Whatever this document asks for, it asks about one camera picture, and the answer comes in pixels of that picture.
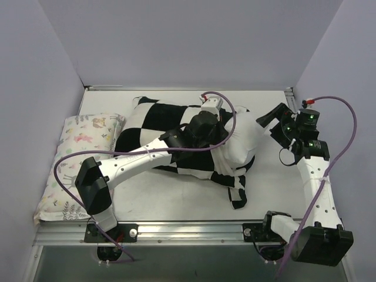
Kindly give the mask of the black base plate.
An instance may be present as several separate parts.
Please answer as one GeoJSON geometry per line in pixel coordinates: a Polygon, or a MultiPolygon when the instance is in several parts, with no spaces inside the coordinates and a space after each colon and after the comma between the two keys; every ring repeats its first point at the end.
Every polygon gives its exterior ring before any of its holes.
{"type": "MultiPolygon", "coordinates": [[[[137,242],[139,225],[136,223],[118,223],[116,227],[106,232],[117,243],[135,243],[137,242]]],[[[105,237],[98,228],[89,223],[86,226],[85,243],[108,243],[109,240],[105,237]]]]}
{"type": "Polygon", "coordinates": [[[268,227],[263,227],[261,222],[257,223],[243,223],[243,240],[248,243],[285,243],[277,233],[273,232],[268,227]]]}

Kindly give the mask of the white pillow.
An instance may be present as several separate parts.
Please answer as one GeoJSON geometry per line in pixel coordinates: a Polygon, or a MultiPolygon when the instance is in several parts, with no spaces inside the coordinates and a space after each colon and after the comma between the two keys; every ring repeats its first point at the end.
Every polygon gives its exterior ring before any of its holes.
{"type": "Polygon", "coordinates": [[[236,106],[235,110],[235,130],[230,139],[217,150],[217,170],[227,175],[234,174],[235,169],[248,165],[253,160],[265,131],[247,108],[236,106]]]}

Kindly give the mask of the aluminium front rail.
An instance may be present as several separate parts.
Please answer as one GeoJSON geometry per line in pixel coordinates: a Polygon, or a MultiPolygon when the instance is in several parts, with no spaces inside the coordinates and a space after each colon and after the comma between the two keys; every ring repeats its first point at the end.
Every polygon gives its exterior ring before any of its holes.
{"type": "MultiPolygon", "coordinates": [[[[139,221],[137,242],[123,246],[241,246],[243,223],[248,221],[139,221]]],[[[86,221],[43,222],[33,241],[34,246],[106,246],[108,243],[85,243],[86,221]]],[[[278,243],[257,243],[278,245],[278,243]]]]}

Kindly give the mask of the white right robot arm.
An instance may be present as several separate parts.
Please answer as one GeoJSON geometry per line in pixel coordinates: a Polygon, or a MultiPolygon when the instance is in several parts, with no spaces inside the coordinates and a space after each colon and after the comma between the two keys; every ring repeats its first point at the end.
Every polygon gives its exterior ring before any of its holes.
{"type": "Polygon", "coordinates": [[[328,144],[319,140],[318,111],[303,108],[294,113],[280,103],[256,121],[267,127],[274,119],[270,136],[294,156],[303,181],[307,210],[300,223],[283,212],[268,211],[260,226],[267,240],[278,236],[291,249],[288,256],[297,262],[337,266],[353,245],[351,231],[343,223],[335,207],[327,169],[332,164],[328,144]]]}

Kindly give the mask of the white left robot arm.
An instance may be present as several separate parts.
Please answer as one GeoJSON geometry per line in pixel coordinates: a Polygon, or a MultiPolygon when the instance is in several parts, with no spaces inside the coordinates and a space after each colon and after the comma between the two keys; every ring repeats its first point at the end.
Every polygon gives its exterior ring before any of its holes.
{"type": "Polygon", "coordinates": [[[98,235],[114,241],[119,234],[112,204],[112,190],[133,176],[158,166],[167,166],[190,157],[194,152],[214,149],[230,134],[218,116],[201,111],[188,124],[164,132],[150,143],[125,154],[97,161],[85,159],[75,180],[83,206],[93,218],[98,235]]]}

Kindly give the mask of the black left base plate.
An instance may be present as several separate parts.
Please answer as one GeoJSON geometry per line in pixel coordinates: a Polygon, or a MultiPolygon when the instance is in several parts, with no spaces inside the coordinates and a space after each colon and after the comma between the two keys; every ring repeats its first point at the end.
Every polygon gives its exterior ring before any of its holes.
{"type": "MultiPolygon", "coordinates": [[[[116,227],[106,232],[117,243],[135,243],[137,242],[139,225],[136,223],[118,223],[116,227]]],[[[86,226],[85,243],[108,243],[109,240],[105,237],[98,228],[89,223],[86,226]]]]}

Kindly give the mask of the aluminium rail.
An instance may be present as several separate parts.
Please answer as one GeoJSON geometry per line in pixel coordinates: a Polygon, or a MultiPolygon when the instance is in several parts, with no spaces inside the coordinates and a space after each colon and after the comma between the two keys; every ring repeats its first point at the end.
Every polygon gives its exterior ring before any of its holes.
{"type": "Polygon", "coordinates": [[[284,90],[284,95],[286,98],[287,106],[292,110],[292,112],[297,113],[299,110],[299,106],[296,103],[296,96],[294,94],[294,88],[286,88],[284,90]]]}
{"type": "MultiPolygon", "coordinates": [[[[248,221],[139,221],[137,242],[123,246],[241,246],[243,223],[248,221]]],[[[108,243],[85,243],[86,221],[43,222],[33,241],[34,246],[106,246],[108,243]]],[[[278,245],[278,243],[257,243],[278,245]]]]}

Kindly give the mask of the aluminium right side rail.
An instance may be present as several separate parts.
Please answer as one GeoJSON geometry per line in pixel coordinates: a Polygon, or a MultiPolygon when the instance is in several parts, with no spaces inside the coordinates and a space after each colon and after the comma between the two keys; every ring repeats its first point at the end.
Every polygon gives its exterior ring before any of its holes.
{"type": "Polygon", "coordinates": [[[284,90],[284,95],[286,98],[287,106],[292,110],[292,112],[297,113],[299,110],[299,106],[296,103],[296,96],[294,94],[294,88],[286,88],[284,90]]]}

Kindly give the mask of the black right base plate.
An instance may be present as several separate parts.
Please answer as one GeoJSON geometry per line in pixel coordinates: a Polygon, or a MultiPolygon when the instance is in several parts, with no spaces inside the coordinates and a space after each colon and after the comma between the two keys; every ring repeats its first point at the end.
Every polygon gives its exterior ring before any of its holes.
{"type": "Polygon", "coordinates": [[[277,233],[273,232],[268,227],[263,227],[261,222],[257,223],[243,223],[243,240],[248,243],[285,243],[277,233]]]}

